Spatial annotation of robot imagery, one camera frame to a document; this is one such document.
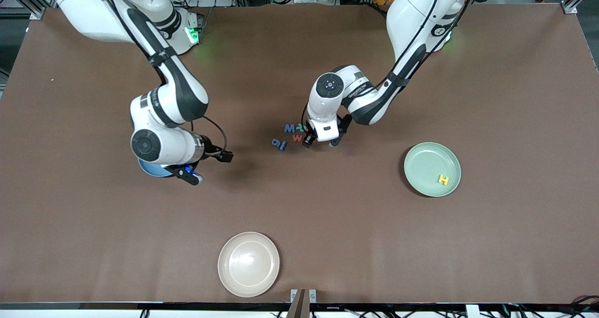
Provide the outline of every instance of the floor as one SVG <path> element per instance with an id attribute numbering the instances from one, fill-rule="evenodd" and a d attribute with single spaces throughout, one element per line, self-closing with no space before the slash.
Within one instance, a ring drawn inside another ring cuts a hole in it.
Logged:
<path id="1" fill-rule="evenodd" d="M 490 0 L 488 3 L 518 4 L 533 3 L 534 0 Z M 599 59 L 599 0 L 584 0 L 578 7 L 578 20 L 595 60 Z M 21 47 L 28 20 L 0 20 L 0 69 L 7 72 L 13 67 Z M 3 81 L 0 79 L 0 97 Z"/>

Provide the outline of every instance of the white plate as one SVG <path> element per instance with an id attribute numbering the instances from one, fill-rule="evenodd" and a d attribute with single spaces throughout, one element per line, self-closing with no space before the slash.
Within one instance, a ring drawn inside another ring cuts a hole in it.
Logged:
<path id="1" fill-rule="evenodd" d="M 278 276 L 280 261 L 272 241 L 256 232 L 232 237 L 219 255 L 219 277 L 229 292 L 255 297 L 266 292 Z"/>

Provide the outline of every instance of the black round joint cap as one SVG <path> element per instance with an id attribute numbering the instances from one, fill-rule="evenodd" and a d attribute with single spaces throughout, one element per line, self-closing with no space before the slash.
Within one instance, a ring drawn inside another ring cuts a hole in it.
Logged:
<path id="1" fill-rule="evenodd" d="M 133 153 L 141 160 L 156 161 L 160 155 L 160 140 L 156 133 L 150 130 L 139 130 L 131 137 Z"/>
<path id="2" fill-rule="evenodd" d="M 316 92 L 320 97 L 337 97 L 343 92 L 343 79 L 335 73 L 325 73 L 316 82 Z"/>

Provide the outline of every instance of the green plate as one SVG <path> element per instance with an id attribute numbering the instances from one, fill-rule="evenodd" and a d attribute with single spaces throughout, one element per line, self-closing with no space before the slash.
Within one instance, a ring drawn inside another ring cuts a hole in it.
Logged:
<path id="1" fill-rule="evenodd" d="M 437 143 L 412 147 L 404 160 L 404 171 L 418 192 L 434 197 L 453 192 L 462 177 L 458 158 L 449 148 Z"/>

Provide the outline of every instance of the table surface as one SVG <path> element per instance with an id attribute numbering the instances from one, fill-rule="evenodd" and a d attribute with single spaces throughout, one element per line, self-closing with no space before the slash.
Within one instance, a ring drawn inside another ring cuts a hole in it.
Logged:
<path id="1" fill-rule="evenodd" d="M 215 9 L 182 56 L 233 163 L 205 183 L 152 178 L 129 148 L 129 102 L 159 85 L 132 44 L 77 33 L 58 10 L 32 22 L 0 101 L 0 301 L 569 303 L 599 292 L 599 75 L 558 5 L 471 6 L 376 125 L 307 150 L 299 122 L 321 73 L 393 63 L 368 7 Z M 220 143 L 205 121 L 196 130 Z M 291 142 L 285 152 L 271 140 Z M 402 156 L 449 147 L 451 195 L 407 187 Z M 225 290 L 233 235 L 278 246 L 278 280 Z"/>

